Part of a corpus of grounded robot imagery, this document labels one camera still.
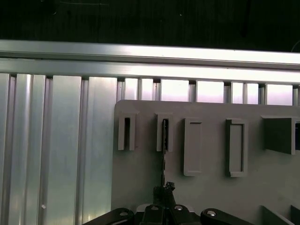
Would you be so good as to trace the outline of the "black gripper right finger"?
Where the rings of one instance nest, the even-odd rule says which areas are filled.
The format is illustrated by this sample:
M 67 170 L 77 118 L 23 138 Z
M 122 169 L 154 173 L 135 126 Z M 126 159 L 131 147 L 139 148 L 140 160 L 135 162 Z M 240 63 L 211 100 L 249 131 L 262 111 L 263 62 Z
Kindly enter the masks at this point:
M 167 218 L 172 225 L 249 225 L 248 221 L 228 214 L 224 211 L 207 208 L 200 215 L 190 211 L 186 206 L 177 204 L 173 191 L 175 184 L 167 182 L 165 184 L 165 207 Z

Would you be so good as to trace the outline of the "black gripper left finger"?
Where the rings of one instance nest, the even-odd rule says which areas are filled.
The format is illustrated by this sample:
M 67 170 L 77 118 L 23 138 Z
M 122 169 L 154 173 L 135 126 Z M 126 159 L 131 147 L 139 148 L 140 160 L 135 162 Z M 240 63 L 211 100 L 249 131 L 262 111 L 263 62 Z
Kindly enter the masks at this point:
M 126 208 L 117 208 L 103 214 L 86 225 L 162 225 L 164 223 L 165 208 L 163 201 L 163 187 L 153 188 L 153 203 L 146 204 L 144 209 L 136 212 Z

